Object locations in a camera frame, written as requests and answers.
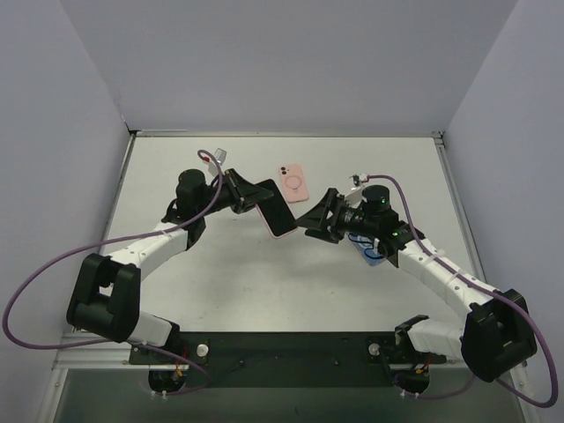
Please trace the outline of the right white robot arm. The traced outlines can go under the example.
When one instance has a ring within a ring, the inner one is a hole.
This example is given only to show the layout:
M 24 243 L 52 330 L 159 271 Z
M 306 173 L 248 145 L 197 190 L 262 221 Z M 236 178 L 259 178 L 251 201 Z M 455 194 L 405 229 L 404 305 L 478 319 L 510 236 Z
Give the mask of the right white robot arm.
M 452 263 L 423 233 L 399 218 L 387 187 L 362 189 L 358 203 L 328 189 L 296 224 L 307 236 L 330 243 L 339 243 L 348 234 L 375 241 L 385 260 L 415 277 L 464 322 L 457 328 L 424 315 L 413 317 L 396 327 L 397 344 L 404 349 L 462 360 L 485 382 L 536 354 L 524 298 L 515 290 L 498 291 Z

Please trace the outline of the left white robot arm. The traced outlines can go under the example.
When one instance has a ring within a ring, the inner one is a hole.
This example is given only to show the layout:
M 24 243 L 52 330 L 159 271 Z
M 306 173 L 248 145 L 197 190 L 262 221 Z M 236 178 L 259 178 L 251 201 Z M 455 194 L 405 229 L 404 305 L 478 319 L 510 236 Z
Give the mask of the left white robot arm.
M 213 184 L 200 170 L 182 172 L 174 201 L 149 236 L 108 256 L 92 253 L 84 259 L 67 322 L 117 343 L 149 345 L 150 353 L 161 362 L 175 360 L 181 350 L 179 327 L 142 311 L 143 280 L 198 242 L 206 215 L 226 208 L 242 214 L 272 196 L 270 190 L 246 181 L 233 169 L 219 174 Z

